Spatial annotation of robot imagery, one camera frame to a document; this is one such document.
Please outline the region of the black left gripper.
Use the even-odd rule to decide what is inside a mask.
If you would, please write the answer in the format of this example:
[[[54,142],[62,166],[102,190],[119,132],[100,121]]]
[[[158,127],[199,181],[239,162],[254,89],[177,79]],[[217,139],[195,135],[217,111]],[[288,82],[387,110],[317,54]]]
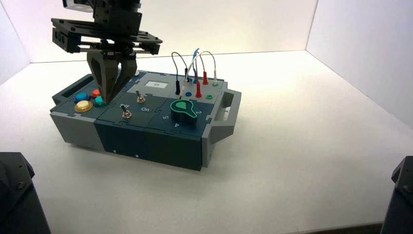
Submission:
[[[141,31],[139,0],[64,0],[66,9],[92,13],[93,21],[52,18],[52,41],[67,53],[87,52],[87,62],[104,102],[132,79],[135,59],[114,55],[159,53],[162,40]]]

